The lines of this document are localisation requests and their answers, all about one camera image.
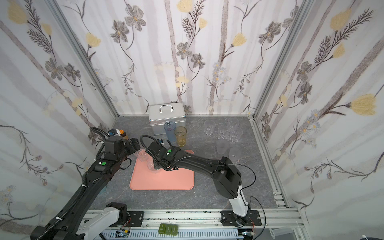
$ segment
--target blue plastic cup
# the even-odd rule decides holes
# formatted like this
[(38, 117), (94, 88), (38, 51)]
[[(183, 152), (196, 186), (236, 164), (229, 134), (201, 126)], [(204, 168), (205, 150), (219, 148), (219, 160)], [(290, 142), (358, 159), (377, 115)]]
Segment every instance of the blue plastic cup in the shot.
[(175, 136), (175, 128), (176, 128), (176, 123), (175, 122), (166, 122), (164, 124), (164, 129), (166, 130), (167, 138), (171, 143), (176, 142), (176, 136)]

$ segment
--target floral wallpaper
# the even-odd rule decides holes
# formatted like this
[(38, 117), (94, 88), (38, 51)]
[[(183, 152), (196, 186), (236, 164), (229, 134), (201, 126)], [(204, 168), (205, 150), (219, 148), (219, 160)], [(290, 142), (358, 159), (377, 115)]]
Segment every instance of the floral wallpaper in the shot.
[(119, 114), (253, 114), (301, 1), (59, 0)]
[(89, 127), (115, 117), (44, 2), (0, 6), (0, 238), (29, 239), (90, 167), (100, 138)]
[(257, 116), (313, 240), (384, 235), (383, 11), (315, 1)]

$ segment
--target case handle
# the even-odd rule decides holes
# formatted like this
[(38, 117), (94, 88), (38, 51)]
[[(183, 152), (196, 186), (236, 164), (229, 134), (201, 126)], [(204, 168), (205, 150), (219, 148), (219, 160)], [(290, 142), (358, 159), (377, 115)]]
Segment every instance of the case handle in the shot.
[(168, 104), (168, 105), (160, 106), (159, 112), (160, 112), (160, 113), (163, 113), (163, 110), (161, 110), (161, 108), (162, 108), (162, 107), (168, 107), (168, 106), (170, 106), (170, 112), (172, 113), (172, 112), (173, 112), (173, 107), (172, 107), (172, 105), (169, 105), (169, 104)]

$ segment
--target mounting plate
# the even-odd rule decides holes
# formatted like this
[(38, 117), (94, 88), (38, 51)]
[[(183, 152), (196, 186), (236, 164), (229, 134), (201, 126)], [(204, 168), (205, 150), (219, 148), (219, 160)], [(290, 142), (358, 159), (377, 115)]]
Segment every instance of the mounting plate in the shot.
[(128, 211), (131, 221), (129, 222), (130, 227), (141, 227), (141, 224), (143, 222), (143, 211)]
[[(236, 217), (233, 213), (233, 211), (221, 211), (221, 223), (223, 224), (223, 227), (239, 227), (239, 224), (236, 222)], [(259, 211), (251, 210), (249, 213), (249, 219), (245, 226), (252, 227), (252, 222), (255, 224), (255, 226), (261, 226), (262, 221), (260, 219)]]

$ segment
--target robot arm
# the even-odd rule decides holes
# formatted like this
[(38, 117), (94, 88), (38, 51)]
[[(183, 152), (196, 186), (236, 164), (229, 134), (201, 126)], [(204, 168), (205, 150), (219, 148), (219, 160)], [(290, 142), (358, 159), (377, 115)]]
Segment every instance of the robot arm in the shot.
[[(112, 179), (115, 173), (122, 169), (120, 165), (130, 154), (140, 149), (138, 140), (130, 140), (116, 132), (104, 141), (104, 157), (96, 159), (90, 169), (83, 175), (83, 184), (75, 192), (73, 197), (64, 206), (64, 208), (43, 226), (37, 226), (32, 234), (31, 240), (83, 240), (90, 239), (97, 231), (90, 231), (90, 227), (103, 231), (108, 226), (123, 225), (128, 220), (127, 207), (125, 204), (111, 203), (107, 205), (104, 211), (108, 211), (110, 217), (101, 214), (95, 219), (79, 226), (85, 213), (97, 197), (99, 192)], [(146, 147), (140, 138), (141, 144), (147, 153), (153, 157), (155, 168), (165, 170), (176, 170), (177, 168), (186, 168), (201, 173), (213, 179), (216, 190), (224, 197), (228, 198), (233, 212), (238, 215), (237, 221), (240, 224), (247, 222), (249, 216), (248, 203), (242, 194), (241, 173), (232, 164), (232, 162), (222, 157), (221, 160), (207, 159), (190, 154), (179, 147), (170, 146), (166, 149), (156, 139), (149, 147)]]
[(166, 149), (156, 141), (146, 148), (147, 153), (153, 158), (155, 169), (185, 168), (212, 178), (217, 192), (229, 199), (234, 214), (239, 216), (239, 222), (246, 222), (249, 208), (241, 191), (241, 173), (229, 158), (222, 157), (221, 160), (217, 160), (199, 157), (175, 146)]

